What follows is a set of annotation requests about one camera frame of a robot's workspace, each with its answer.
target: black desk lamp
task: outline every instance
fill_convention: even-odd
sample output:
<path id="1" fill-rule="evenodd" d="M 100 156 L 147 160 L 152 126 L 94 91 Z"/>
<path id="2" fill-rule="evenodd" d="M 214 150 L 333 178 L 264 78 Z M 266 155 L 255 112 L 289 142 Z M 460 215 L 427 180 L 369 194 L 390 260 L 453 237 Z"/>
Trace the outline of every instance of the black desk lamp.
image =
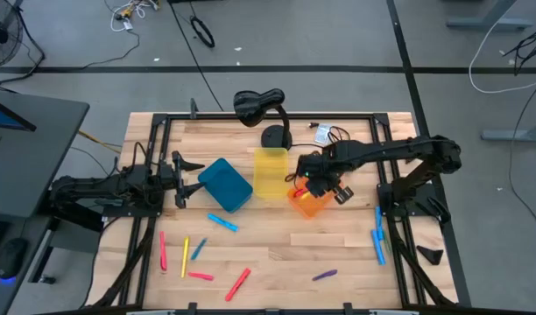
<path id="1" fill-rule="evenodd" d="M 279 88 L 259 94 L 254 91 L 241 91 L 235 94 L 233 106 L 237 118 L 247 127 L 254 127 L 264 119 L 269 109 L 276 109 L 284 121 L 284 126 L 272 125 L 262 132 L 260 143 L 265 148 L 292 147 L 292 134 L 289 132 L 289 119 L 282 107 L 286 95 Z"/>

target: lamp base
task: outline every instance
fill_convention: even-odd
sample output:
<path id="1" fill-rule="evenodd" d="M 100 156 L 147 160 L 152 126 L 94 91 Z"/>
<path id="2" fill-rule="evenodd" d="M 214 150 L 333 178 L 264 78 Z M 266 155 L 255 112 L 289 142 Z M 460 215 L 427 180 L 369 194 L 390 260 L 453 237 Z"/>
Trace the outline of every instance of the lamp base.
<path id="1" fill-rule="evenodd" d="M 260 143 L 264 148 L 281 148 L 282 147 L 282 136 L 284 134 L 284 127 L 280 125 L 272 125 L 266 128 L 262 132 L 262 137 L 260 138 Z M 287 132 L 287 147 L 284 148 L 289 150 L 292 147 L 292 133 Z"/>

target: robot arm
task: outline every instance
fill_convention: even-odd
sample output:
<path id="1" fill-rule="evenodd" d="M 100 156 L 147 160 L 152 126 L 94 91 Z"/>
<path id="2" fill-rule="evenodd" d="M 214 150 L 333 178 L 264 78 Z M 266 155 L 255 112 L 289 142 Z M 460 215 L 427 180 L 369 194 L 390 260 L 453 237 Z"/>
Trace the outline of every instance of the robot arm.
<path id="1" fill-rule="evenodd" d="M 361 143 L 341 140 L 314 152 L 301 155 L 297 176 L 307 177 L 307 189 L 320 197 L 334 190 L 336 200 L 342 204 L 353 195 L 347 187 L 340 187 L 340 177 L 369 162 L 418 158 L 423 162 L 405 178 L 393 181 L 394 199 L 404 200 L 415 190 L 440 173 L 452 173 L 461 167 L 461 148 L 443 136 L 417 136 L 406 140 L 383 143 Z"/>
<path id="2" fill-rule="evenodd" d="M 120 200 L 121 206 L 106 206 L 108 216 L 159 216 L 166 190 L 175 189 L 175 204 L 186 207 L 186 199 L 204 184 L 184 185 L 182 171 L 204 167 L 185 161 L 178 151 L 173 152 L 174 168 L 165 161 L 157 165 L 157 173 L 144 164 L 123 168 L 106 178 L 62 177 L 52 183 L 50 201 L 54 207 L 63 207 L 82 199 Z"/>

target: orange container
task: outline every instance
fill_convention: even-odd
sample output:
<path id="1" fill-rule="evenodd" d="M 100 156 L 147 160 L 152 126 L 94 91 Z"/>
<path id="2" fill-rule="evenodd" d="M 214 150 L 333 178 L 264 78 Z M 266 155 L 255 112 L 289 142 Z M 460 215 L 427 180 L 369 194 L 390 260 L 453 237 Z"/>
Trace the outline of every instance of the orange container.
<path id="1" fill-rule="evenodd" d="M 307 219 L 311 219 L 320 210 L 324 209 L 334 198 L 335 193 L 327 192 L 324 196 L 316 198 L 305 187 L 306 182 L 307 178 L 298 178 L 296 182 L 297 188 L 294 186 L 287 191 L 287 198 L 293 208 L 303 214 Z"/>

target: blue container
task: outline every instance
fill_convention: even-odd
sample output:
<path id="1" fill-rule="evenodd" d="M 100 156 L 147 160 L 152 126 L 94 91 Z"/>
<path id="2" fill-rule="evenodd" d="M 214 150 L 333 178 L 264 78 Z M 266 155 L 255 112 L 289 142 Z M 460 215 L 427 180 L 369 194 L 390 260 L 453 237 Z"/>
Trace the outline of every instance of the blue container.
<path id="1" fill-rule="evenodd" d="M 252 195 L 252 186 L 225 160 L 219 158 L 198 175 L 198 181 L 228 213 L 234 213 Z"/>

